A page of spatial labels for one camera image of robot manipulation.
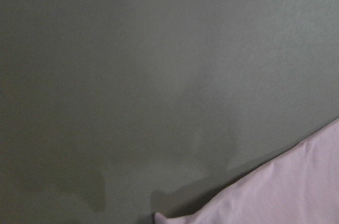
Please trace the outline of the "pink Snoopy t-shirt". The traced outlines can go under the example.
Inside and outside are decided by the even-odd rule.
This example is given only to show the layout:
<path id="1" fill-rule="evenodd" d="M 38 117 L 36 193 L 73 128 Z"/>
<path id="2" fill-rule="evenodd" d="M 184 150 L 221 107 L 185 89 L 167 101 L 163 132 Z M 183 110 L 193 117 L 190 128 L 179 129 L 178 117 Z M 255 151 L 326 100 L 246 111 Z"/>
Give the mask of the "pink Snoopy t-shirt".
<path id="1" fill-rule="evenodd" d="M 156 223 L 338 223 L 338 121 L 222 190 L 194 214 Z"/>

